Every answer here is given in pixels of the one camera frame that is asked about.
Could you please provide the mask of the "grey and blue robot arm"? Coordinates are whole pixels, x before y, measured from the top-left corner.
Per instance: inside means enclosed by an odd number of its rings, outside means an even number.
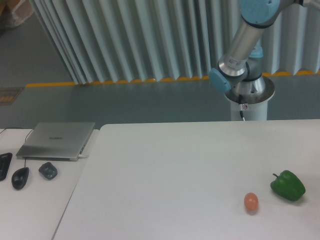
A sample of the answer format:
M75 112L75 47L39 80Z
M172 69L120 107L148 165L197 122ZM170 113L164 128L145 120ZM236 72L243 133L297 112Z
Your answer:
M271 27L281 12L291 5L320 9L318 0L242 0L242 24L217 67L209 72L211 83L237 104L257 104L270 99L273 82L264 78L263 49L258 40Z

